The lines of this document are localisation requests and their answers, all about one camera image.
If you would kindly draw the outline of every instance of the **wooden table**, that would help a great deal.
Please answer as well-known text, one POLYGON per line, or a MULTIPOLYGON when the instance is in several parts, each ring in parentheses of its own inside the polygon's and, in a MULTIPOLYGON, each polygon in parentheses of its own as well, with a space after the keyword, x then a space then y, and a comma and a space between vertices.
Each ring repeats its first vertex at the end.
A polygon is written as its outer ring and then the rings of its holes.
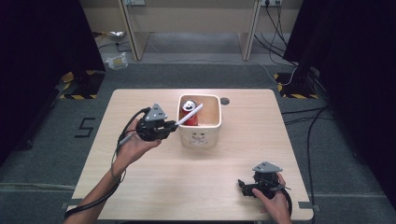
POLYGON ((182 94, 215 94, 222 105, 219 141, 210 149, 185 148, 178 130, 127 170, 100 219, 266 220, 258 199, 245 197, 237 184, 254 183, 252 168, 269 161, 281 173, 293 201, 293 220, 308 220, 312 209, 271 90, 116 90, 95 137, 73 199, 83 198, 109 169, 118 136, 141 108, 158 103, 168 120, 177 118, 182 94))

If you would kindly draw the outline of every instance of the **electrical cord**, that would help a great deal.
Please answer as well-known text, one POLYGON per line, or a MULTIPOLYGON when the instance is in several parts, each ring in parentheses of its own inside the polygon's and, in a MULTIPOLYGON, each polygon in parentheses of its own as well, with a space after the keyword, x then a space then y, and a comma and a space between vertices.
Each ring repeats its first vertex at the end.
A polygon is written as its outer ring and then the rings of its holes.
MULTIPOLYGON (((299 119, 293 119, 293 120, 285 121, 285 125, 291 125, 291 124, 298 123, 298 122, 309 121, 312 118, 313 117, 310 117, 310 118, 299 118, 299 119)), ((334 119, 327 119, 327 118, 318 118, 318 119, 334 120, 334 119)))
MULTIPOLYGON (((270 13, 269 13, 269 11, 268 11, 268 7, 266 8, 267 14, 268 14, 269 18, 271 19, 272 24, 273 24, 274 27, 276 28, 276 32, 274 33, 274 36, 273 36, 273 39, 272 39, 272 41, 271 41, 270 48, 269 48, 269 56, 270 56, 271 61, 274 62, 274 63, 276 63, 276 62, 275 62, 274 59, 272 58, 271 51, 273 51, 272 48, 275 47, 275 46, 274 46, 274 41, 275 41, 275 38, 276 38, 276 34, 279 36, 279 38, 280 38, 281 40, 283 40, 283 43, 285 44, 285 46, 286 46, 286 47, 288 46, 288 44, 287 44, 287 42, 286 42, 286 40, 285 40, 285 37, 283 36, 282 24, 281 24, 281 21, 280 21, 280 10, 279 10, 278 2, 276 2, 276 9, 277 9, 277 25, 274 24, 274 21, 273 21, 273 19, 272 19, 270 13)), ((297 67, 297 64, 296 64, 296 63, 293 63, 293 62, 290 62, 290 61, 288 61, 288 62, 291 63, 294 67, 297 67)))
POLYGON ((118 52, 132 51, 131 49, 123 49, 123 50, 120 50, 120 46, 123 45, 123 44, 126 44, 126 43, 128 43, 128 42, 122 42, 122 43, 116 42, 116 43, 111 43, 111 44, 105 44, 105 45, 102 45, 102 46, 100 46, 100 47, 98 47, 98 48, 101 49, 101 48, 104 48, 104 47, 107 47, 107 46, 116 45, 117 51, 118 51, 118 52))
MULTIPOLYGON (((134 119, 136 119, 136 117, 137 117, 138 115, 140 115, 141 113, 143 113, 144 111, 146 111, 146 108, 145 108, 145 109, 141 109, 139 112, 137 112, 137 113, 128 121, 128 123, 125 125, 124 129, 122 130, 122 133, 120 134, 119 139, 118 139, 118 141, 117 141, 116 150, 115 150, 115 152, 114 152, 114 154, 113 154, 113 159, 112 159, 112 162, 111 162, 110 170, 111 170, 111 174, 112 174, 112 175, 113 175, 113 162, 114 162, 114 158, 115 158, 115 156, 117 156, 117 155, 119 154, 120 148, 122 147, 122 144, 120 144, 120 142, 121 142, 122 139, 125 138, 125 135, 128 133, 128 132, 127 132, 127 129, 128 129, 128 127, 129 127, 129 125, 131 125, 132 121, 134 121, 134 119)), ((114 192, 116 192, 117 188, 119 187, 120 183, 122 182, 123 178, 125 177, 125 174, 126 174, 126 171, 123 173, 123 177, 120 178, 119 180, 117 180, 117 178, 113 175, 113 178, 115 178, 115 180, 116 180, 116 185, 114 185, 114 187, 113 187, 106 195, 104 195, 102 198, 100 198, 100 199, 98 199, 98 200, 96 200, 96 201, 94 201, 94 202, 92 202, 92 203, 87 203, 87 204, 84 204, 84 205, 77 206, 77 207, 75 207, 75 208, 73 208, 73 209, 70 209, 69 211, 67 211, 67 212, 64 214, 64 218, 68 218, 68 217, 72 216, 72 215, 75 214, 75 213, 79 213, 79 212, 85 211, 85 210, 87 210, 87 209, 93 208, 93 207, 95 207, 96 205, 98 205, 98 204, 103 203, 104 201, 106 201, 108 198, 110 198, 111 195, 114 194, 114 192)))
POLYGON ((276 30, 276 34, 278 34, 278 36, 279 36, 279 38, 283 41, 283 43, 285 43, 285 45, 287 46, 288 45, 288 43, 286 42, 286 40, 285 40, 285 38, 283 37, 283 34, 281 34, 280 32, 279 32, 279 30, 277 29, 277 25, 275 25, 275 22, 274 22, 274 20, 272 19, 272 16, 271 16, 271 14, 270 14, 270 12, 268 11, 268 6, 269 6, 269 1, 265 1, 265 10, 267 11, 267 14, 268 14, 268 17, 270 18, 270 20, 271 20, 271 23, 274 25, 274 28, 275 28, 275 30, 276 30))
POLYGON ((285 46, 288 46, 288 43, 285 41, 285 37, 283 36, 283 31, 282 31, 282 22, 280 22, 280 14, 282 11, 282 6, 280 5, 279 1, 276 1, 276 9, 277 9, 277 24, 279 25, 279 30, 280 30, 280 34, 282 36, 282 39, 285 43, 285 46))
POLYGON ((288 202, 289 214, 291 216, 291 212, 293 211, 293 203, 291 202, 291 197, 285 189, 280 190, 286 197, 286 201, 288 202))
MULTIPOLYGON (((264 35, 263 35, 262 33, 260 33, 260 35, 262 36, 262 39, 263 39, 265 42, 267 42, 267 44, 271 45, 271 43, 270 43, 267 39, 265 39, 265 37, 264 37, 264 35)), ((276 46, 274 46, 274 45, 273 45, 273 48, 282 51, 282 53, 285 52, 284 49, 280 49, 280 48, 278 48, 278 47, 276 47, 276 46)))
POLYGON ((297 114, 297 113, 304 113, 304 112, 309 112, 309 111, 321 110, 321 109, 327 108, 327 107, 328 107, 328 106, 325 105, 325 106, 319 107, 319 108, 312 108, 312 109, 298 110, 298 111, 290 111, 290 112, 282 112, 281 114, 297 114))
MULTIPOLYGON (((314 126, 315 121, 317 121, 319 115, 327 108, 327 106, 321 108, 319 112, 315 115, 314 120, 312 121, 311 125, 309 126, 308 135, 306 138, 306 157, 308 161, 308 175, 309 175, 309 187, 311 188, 311 201, 312 205, 315 205, 315 195, 314 195, 314 185, 312 180, 312 173, 311 173, 311 154, 309 148, 309 140, 311 136, 312 127, 314 126)), ((315 223, 315 215, 312 217, 312 223, 315 223)))
POLYGON ((296 64, 296 63, 293 63, 293 62, 290 62, 290 61, 287 61, 287 62, 290 63, 291 65, 290 65, 290 64, 285 64, 285 63, 277 63, 277 62, 275 62, 274 59, 271 57, 271 52, 273 52, 274 54, 276 54, 276 55, 277 55, 278 57, 280 57, 280 58, 283 58, 283 56, 282 56, 280 53, 274 51, 272 48, 275 48, 275 49, 278 49, 278 50, 282 50, 282 49, 279 49, 279 48, 275 47, 273 44, 269 43, 264 37, 262 37, 262 38, 263 38, 267 43, 270 44, 270 47, 268 47, 268 46, 266 46, 264 43, 262 43, 262 42, 260 41, 260 39, 259 39, 256 35, 254 35, 254 37, 256 38, 257 41, 259 41, 259 43, 262 45, 263 48, 265 48, 265 49, 267 49, 267 50, 269 51, 270 59, 271 59, 271 61, 272 61, 273 63, 280 64, 280 65, 285 65, 285 66, 290 66, 290 67, 297 67, 297 64, 296 64))

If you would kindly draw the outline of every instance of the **black curtain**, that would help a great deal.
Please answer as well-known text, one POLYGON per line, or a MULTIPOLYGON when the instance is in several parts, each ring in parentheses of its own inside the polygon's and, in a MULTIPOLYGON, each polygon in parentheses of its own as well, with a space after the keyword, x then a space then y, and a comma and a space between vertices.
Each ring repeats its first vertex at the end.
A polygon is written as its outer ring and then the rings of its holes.
POLYGON ((346 136, 396 207, 396 1, 349 0, 326 11, 326 4, 341 1, 304 1, 285 58, 300 62, 309 55, 306 65, 319 69, 346 136), (333 26, 320 23, 326 13, 333 26), (317 41, 318 28, 328 36, 312 54, 307 43, 317 41))
POLYGON ((62 75, 105 67, 78 0, 3 1, 0 28, 3 162, 62 75))

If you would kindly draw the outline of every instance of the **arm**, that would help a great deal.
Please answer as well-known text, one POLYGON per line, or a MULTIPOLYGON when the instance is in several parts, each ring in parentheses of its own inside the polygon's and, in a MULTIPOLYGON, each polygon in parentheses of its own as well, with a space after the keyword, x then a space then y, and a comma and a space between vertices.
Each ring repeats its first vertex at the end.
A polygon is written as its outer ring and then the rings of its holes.
MULTIPOLYGON (((134 130, 137 122, 138 120, 135 119, 128 130, 134 130)), ((157 147, 160 143, 161 140, 145 142, 134 134, 132 138, 121 147, 119 155, 113 163, 112 169, 107 171, 99 183, 78 206, 94 202, 110 192, 110 190, 116 185, 115 179, 120 179, 122 173, 130 164, 140 159, 147 151, 153 147, 157 147)), ((106 202, 100 203, 93 208, 73 214, 64 221, 64 224, 94 223, 102 212, 105 203, 106 202)))

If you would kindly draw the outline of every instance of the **red can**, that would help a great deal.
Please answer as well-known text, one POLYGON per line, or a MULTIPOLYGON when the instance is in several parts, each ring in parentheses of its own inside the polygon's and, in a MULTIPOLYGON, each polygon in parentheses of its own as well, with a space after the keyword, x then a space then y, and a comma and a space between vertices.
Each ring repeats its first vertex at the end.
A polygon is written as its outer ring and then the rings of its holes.
MULTIPOLYGON (((180 118, 183 119, 186 115, 190 114, 192 110, 197 107, 196 103, 192 100, 188 100, 181 105, 180 108, 180 118)), ((198 125, 198 116, 194 114, 191 118, 187 119, 183 125, 187 126, 197 126, 198 125)))

